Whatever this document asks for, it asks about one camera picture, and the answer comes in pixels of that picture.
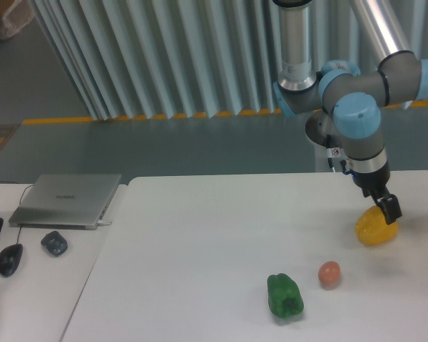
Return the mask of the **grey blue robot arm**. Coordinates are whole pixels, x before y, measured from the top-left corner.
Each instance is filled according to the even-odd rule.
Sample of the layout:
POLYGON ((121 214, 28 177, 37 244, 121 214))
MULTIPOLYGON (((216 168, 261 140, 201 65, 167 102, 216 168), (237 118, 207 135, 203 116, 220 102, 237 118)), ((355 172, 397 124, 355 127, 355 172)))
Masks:
POLYGON ((428 100, 428 59, 419 60, 388 1, 351 1, 367 35, 377 70, 363 74, 355 66, 327 62, 312 67, 310 1, 275 1, 278 8, 282 70, 275 84, 282 108, 293 114, 322 109, 337 132, 346 160, 342 171, 351 175, 364 197, 371 197, 385 222, 394 223, 402 211, 387 189, 389 163, 381 129, 382 107, 428 100))

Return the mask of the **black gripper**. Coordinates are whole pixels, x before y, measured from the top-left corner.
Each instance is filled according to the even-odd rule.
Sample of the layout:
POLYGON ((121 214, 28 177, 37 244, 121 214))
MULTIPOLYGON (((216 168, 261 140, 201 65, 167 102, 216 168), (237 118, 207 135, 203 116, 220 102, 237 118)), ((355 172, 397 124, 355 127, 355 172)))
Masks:
POLYGON ((386 224, 393 224, 402 217, 398 198, 387 189, 390 178, 387 157, 375 156, 365 160, 346 158, 340 164, 343 173, 352 176, 363 196, 373 198, 383 213, 386 224))

